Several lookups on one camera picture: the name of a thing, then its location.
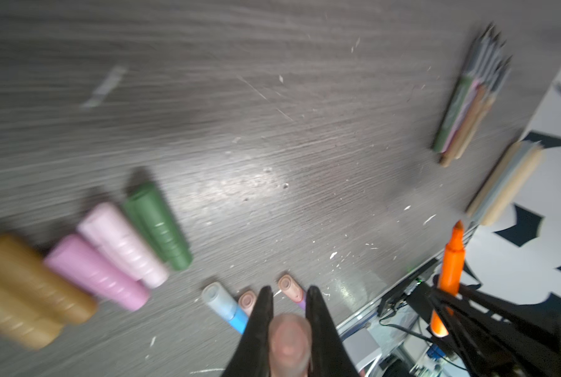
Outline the pink red highlighter pen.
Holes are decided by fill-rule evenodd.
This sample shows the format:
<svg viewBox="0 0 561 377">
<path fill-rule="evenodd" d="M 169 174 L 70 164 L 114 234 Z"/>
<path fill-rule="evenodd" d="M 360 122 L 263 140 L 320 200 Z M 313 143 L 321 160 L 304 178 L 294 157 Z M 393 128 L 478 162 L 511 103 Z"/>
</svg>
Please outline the pink red highlighter pen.
<svg viewBox="0 0 561 377">
<path fill-rule="evenodd" d="M 238 304 L 242 311 L 244 311 L 245 314 L 250 317 L 255 307 L 256 301 L 257 295 L 252 290 L 249 290 L 244 292 L 241 297 L 239 297 Z"/>
</svg>

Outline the orange highlighter pen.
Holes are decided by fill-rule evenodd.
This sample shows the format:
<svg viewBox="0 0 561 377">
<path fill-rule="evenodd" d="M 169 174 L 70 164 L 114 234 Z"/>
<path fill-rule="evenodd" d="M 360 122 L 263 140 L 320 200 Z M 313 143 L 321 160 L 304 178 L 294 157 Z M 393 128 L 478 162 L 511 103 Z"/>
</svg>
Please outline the orange highlighter pen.
<svg viewBox="0 0 561 377">
<path fill-rule="evenodd" d="M 437 287 L 456 296 L 459 292 L 459 284 L 464 269 L 465 246 L 464 246 L 464 223 L 458 221 L 453 227 L 452 235 L 445 246 L 442 260 L 442 269 Z"/>
</svg>

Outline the gold tan pen cap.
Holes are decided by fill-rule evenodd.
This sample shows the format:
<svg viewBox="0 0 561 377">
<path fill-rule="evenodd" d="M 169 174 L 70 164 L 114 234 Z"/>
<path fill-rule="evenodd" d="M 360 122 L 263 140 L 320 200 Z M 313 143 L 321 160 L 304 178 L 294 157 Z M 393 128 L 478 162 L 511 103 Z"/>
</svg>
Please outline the gold tan pen cap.
<svg viewBox="0 0 561 377">
<path fill-rule="evenodd" d="M 97 310 L 92 296 L 50 270 L 34 248 L 11 234 L 0 235 L 0 285 L 63 323 L 84 324 Z"/>
</svg>

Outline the brown pen with pink cap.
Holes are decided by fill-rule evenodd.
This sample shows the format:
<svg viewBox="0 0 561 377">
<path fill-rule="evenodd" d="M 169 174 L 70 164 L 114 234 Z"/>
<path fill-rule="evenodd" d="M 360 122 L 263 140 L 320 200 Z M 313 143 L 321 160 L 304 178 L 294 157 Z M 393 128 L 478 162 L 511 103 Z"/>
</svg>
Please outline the brown pen with pink cap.
<svg viewBox="0 0 561 377">
<path fill-rule="evenodd" d="M 493 72 L 500 59 L 498 55 L 500 55 L 500 35 L 491 36 L 488 32 L 477 43 L 467 64 L 467 70 L 458 84 L 457 97 L 448 109 L 446 118 L 448 136 L 440 148 L 441 166 L 448 167 L 464 146 L 481 108 L 483 97 L 486 95 L 487 77 Z"/>
</svg>

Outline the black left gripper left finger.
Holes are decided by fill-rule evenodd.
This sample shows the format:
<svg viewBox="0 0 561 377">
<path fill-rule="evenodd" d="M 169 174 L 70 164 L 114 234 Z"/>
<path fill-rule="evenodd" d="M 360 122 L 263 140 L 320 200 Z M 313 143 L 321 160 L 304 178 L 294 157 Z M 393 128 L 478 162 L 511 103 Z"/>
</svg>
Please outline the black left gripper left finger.
<svg viewBox="0 0 561 377">
<path fill-rule="evenodd" d="M 273 318 L 272 288 L 265 286 L 258 294 L 244 334 L 222 377 L 270 376 L 269 325 Z"/>
</svg>

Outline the gold tan capped pen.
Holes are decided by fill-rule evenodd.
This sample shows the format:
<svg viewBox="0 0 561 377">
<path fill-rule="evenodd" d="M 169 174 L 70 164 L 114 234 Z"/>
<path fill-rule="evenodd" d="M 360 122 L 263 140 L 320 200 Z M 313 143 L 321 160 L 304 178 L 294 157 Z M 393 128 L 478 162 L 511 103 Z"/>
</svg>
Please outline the gold tan capped pen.
<svg viewBox="0 0 561 377">
<path fill-rule="evenodd" d="M 489 77 L 495 72 L 497 65 L 502 59 L 503 42 L 494 42 L 492 50 L 489 51 L 489 57 L 481 66 L 478 76 L 473 81 L 474 97 L 468 102 L 467 112 L 464 114 L 462 123 L 455 133 L 451 145 L 445 154 L 446 162 L 450 164 L 457 159 L 459 151 L 463 148 L 465 141 L 472 134 L 475 122 L 485 101 L 488 92 Z"/>
</svg>

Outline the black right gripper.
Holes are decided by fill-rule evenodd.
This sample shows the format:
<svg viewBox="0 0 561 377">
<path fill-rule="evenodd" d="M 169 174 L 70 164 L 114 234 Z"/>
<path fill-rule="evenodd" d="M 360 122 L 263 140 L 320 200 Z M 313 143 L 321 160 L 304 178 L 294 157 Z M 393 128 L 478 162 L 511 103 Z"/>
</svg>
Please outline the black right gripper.
<svg viewBox="0 0 561 377">
<path fill-rule="evenodd" d="M 561 376 L 561 297 L 516 305 L 462 285 L 451 298 L 429 284 L 405 297 L 420 317 L 437 310 L 448 335 L 426 340 L 458 356 L 471 376 Z"/>
</svg>

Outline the pink fountain pen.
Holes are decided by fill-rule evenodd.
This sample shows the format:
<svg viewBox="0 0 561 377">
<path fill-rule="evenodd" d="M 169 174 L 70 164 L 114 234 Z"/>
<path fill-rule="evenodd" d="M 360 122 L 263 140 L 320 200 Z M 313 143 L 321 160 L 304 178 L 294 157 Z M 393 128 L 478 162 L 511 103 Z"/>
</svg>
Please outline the pink fountain pen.
<svg viewBox="0 0 561 377">
<path fill-rule="evenodd" d="M 445 136 L 444 141 L 442 141 L 441 147 L 439 149 L 440 153 L 444 153 L 449 148 L 454 134 L 458 130 L 464 113 L 468 107 L 468 102 L 470 101 L 470 94 L 473 91 L 473 81 L 477 78 L 481 66 L 486 62 L 487 56 L 489 54 L 489 48 L 492 45 L 494 39 L 495 24 L 490 23 L 484 33 L 480 36 L 475 44 L 475 48 L 470 55 L 467 62 L 467 66 L 464 69 L 464 73 L 459 80 L 456 88 L 456 99 L 451 103 L 448 114 L 448 133 Z"/>
</svg>

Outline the purple highlighter pen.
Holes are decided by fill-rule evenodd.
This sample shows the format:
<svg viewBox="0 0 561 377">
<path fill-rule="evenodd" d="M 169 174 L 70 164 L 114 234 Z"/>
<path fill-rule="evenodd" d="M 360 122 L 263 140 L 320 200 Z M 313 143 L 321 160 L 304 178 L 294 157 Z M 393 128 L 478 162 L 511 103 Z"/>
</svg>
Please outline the purple highlighter pen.
<svg viewBox="0 0 561 377">
<path fill-rule="evenodd" d="M 303 288 L 289 275 L 285 274 L 278 280 L 278 288 L 299 308 L 305 310 L 306 293 Z"/>
</svg>

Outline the green fountain pen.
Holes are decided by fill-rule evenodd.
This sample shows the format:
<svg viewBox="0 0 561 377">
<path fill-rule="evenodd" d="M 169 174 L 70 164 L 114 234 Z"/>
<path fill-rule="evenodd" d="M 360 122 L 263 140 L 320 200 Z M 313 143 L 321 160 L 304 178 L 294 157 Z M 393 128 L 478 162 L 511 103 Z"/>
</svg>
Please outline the green fountain pen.
<svg viewBox="0 0 561 377">
<path fill-rule="evenodd" d="M 443 153 L 448 149 L 449 144 L 456 132 L 456 120 L 466 102 L 470 88 L 475 80 L 479 61 L 483 58 L 489 43 L 493 38 L 494 23 L 490 22 L 486 29 L 473 41 L 467 58 L 463 64 L 463 69 L 459 75 L 453 94 L 444 114 L 444 118 L 437 131 L 432 150 L 436 153 Z"/>
</svg>

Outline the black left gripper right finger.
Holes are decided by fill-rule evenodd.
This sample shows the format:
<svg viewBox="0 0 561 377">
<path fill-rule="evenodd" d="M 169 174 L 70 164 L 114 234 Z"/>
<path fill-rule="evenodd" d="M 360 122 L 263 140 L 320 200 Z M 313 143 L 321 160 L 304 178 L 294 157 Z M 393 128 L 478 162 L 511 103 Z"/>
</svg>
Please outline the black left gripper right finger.
<svg viewBox="0 0 561 377">
<path fill-rule="evenodd" d="M 308 376 L 358 377 L 358 371 L 343 346 L 321 290 L 314 285 L 306 293 L 305 318 L 312 330 Z"/>
</svg>

